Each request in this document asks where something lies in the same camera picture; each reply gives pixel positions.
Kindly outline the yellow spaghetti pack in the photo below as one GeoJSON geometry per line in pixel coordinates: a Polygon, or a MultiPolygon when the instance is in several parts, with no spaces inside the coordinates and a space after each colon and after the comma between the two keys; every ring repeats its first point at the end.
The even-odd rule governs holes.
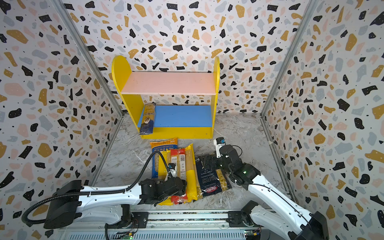
{"type": "Polygon", "coordinates": [[[186,175],[187,175],[187,202],[198,200],[197,179],[196,179],[196,163],[193,144],[185,148],[186,154],[186,175]]]}
{"type": "MultiPolygon", "coordinates": [[[[166,163],[168,164],[171,160],[171,151],[170,150],[166,150],[166,151],[161,151],[162,153],[162,156],[165,158],[166,160],[166,163]]],[[[158,179],[160,180],[165,180],[166,177],[167,177],[167,170],[166,170],[166,167],[165,167],[165,164],[162,160],[161,157],[159,157],[159,163],[158,163],[158,179]]],[[[173,205],[173,202],[171,200],[171,197],[168,197],[166,200],[164,200],[163,202],[159,203],[160,206],[172,206],[173,205]]]]}

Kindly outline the red spaghetti pack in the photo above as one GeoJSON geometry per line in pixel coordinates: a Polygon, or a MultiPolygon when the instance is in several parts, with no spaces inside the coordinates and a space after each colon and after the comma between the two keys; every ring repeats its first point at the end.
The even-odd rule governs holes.
{"type": "Polygon", "coordinates": [[[175,173],[173,174],[173,176],[179,177],[185,185],[184,194],[181,196],[172,196],[171,201],[175,205],[183,204],[183,203],[187,202],[187,200],[188,200],[187,190],[186,190],[187,171],[186,171],[185,149],[173,149],[173,150],[171,150],[171,163],[175,165],[175,167],[174,167],[175,173]]]}

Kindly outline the blue yellow pasta bag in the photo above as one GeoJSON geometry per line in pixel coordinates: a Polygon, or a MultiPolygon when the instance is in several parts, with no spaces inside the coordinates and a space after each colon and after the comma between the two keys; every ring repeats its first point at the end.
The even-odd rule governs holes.
{"type": "Polygon", "coordinates": [[[156,104],[149,103],[144,106],[142,122],[140,126],[140,135],[151,135],[154,131],[156,116],[156,104]]]}

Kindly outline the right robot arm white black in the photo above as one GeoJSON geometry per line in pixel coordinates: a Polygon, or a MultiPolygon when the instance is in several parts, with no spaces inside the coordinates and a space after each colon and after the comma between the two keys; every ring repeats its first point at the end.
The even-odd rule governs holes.
{"type": "Polygon", "coordinates": [[[254,194],[271,210],[249,201],[240,211],[240,219],[229,222],[245,226],[259,225],[285,240],[328,240],[326,217],[311,213],[285,196],[254,166],[244,163],[232,145],[220,144],[214,155],[199,156],[198,163],[205,170],[222,170],[229,179],[254,194]]]}

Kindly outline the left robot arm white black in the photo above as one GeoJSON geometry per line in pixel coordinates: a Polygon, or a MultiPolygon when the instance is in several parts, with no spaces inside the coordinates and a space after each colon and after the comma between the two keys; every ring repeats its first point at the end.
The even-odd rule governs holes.
{"type": "Polygon", "coordinates": [[[167,180],[146,179],[129,186],[90,187],[75,180],[58,189],[22,215],[28,226],[42,224],[45,229],[59,229],[74,222],[104,222],[122,227],[132,222],[130,207],[153,205],[171,196],[186,193],[187,182],[179,177],[167,180]]]}

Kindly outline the dark penne pasta bag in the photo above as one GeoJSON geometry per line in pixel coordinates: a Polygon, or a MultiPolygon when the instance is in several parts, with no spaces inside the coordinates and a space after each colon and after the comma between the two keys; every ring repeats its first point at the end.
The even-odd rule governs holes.
{"type": "Polygon", "coordinates": [[[205,198],[232,189],[232,185],[221,169],[212,171],[203,168],[200,161],[201,156],[195,157],[195,162],[202,197],[205,198]]]}

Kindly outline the yellow shelf pink blue boards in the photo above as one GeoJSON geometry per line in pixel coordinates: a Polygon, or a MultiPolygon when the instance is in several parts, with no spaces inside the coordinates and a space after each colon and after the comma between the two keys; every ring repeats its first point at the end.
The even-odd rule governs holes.
{"type": "Polygon", "coordinates": [[[202,105],[156,105],[154,131],[142,139],[212,139],[220,86],[220,60],[215,58],[213,73],[133,72],[127,59],[113,59],[115,87],[137,130],[140,129],[145,103],[143,95],[209,96],[202,105]]]}

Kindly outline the blue orange orecchiette bag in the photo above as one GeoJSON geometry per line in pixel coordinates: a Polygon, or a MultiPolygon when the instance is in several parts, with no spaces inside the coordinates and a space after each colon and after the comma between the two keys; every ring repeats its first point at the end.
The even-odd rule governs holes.
{"type": "MultiPolygon", "coordinates": [[[[166,150],[172,150],[178,148],[178,138],[173,138],[160,142],[150,142],[152,152],[163,152],[166,150]]],[[[154,155],[152,157],[152,178],[158,177],[158,169],[159,169],[159,156],[154,155]]]]}

